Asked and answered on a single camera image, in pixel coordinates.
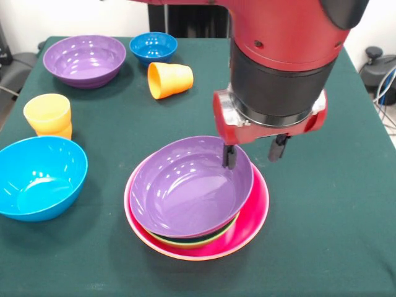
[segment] green tablecloth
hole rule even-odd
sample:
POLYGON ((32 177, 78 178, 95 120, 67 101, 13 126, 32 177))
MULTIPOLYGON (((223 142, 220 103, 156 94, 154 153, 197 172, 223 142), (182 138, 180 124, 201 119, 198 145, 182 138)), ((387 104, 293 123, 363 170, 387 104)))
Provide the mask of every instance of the green tablecloth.
MULTIPOLYGON (((127 48, 129 39, 120 40, 127 48)), ((179 40, 173 62, 192 67, 194 87, 162 101, 129 51, 119 75, 97 90, 68 87, 38 62, 0 149, 34 136, 22 108, 56 92, 71 100, 74 140, 90 167, 59 218, 0 218, 0 296, 395 296, 396 153, 345 51, 327 83, 320 131, 291 139, 276 164, 267 160, 271 139, 243 146, 270 191, 267 221, 248 246, 185 262, 132 232, 123 209, 130 173, 176 139, 216 135, 212 93, 227 86, 228 53, 226 40, 179 40)))

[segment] white wall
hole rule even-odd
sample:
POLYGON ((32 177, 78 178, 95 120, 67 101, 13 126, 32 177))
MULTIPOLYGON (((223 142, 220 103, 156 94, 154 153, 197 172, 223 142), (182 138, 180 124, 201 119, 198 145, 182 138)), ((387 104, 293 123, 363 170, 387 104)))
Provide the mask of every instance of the white wall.
POLYGON ((0 0, 0 21, 12 53, 37 52, 51 35, 132 37, 149 31, 144 3, 127 0, 0 0))
POLYGON ((345 48, 357 70, 367 61, 364 50, 371 45, 396 54, 396 0, 370 0, 361 22, 346 39, 345 48))

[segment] dark blue bowl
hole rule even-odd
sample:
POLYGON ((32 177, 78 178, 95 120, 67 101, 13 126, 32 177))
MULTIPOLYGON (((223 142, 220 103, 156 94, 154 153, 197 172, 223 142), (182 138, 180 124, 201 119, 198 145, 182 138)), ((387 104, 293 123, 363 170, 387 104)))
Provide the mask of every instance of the dark blue bowl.
POLYGON ((133 38, 129 48, 144 66, 148 66, 152 62, 169 62, 178 48, 178 41, 166 33, 150 32, 133 38))

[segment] cup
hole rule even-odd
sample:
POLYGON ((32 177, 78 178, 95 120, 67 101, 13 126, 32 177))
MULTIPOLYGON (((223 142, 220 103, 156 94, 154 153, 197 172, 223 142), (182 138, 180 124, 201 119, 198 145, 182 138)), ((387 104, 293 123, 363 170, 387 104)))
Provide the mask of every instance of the cup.
POLYGON ((24 116, 38 136, 72 137, 70 101, 60 94, 43 94, 24 107, 24 116))
POLYGON ((148 67, 147 78, 154 99, 181 93, 192 88, 194 83, 191 68, 179 64, 153 62, 148 67))

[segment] light blue bowl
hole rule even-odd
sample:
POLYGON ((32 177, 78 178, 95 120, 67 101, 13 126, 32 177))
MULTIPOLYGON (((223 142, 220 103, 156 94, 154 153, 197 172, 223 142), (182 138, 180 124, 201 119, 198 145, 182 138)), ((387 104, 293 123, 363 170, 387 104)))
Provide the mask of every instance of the light blue bowl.
POLYGON ((0 151, 0 214, 26 222, 57 217, 76 200, 87 170, 85 152, 65 138, 9 145, 0 151))
POLYGON ((166 33, 150 32, 133 38, 129 48, 144 66, 148 66, 152 62, 169 62, 178 48, 178 41, 166 33))

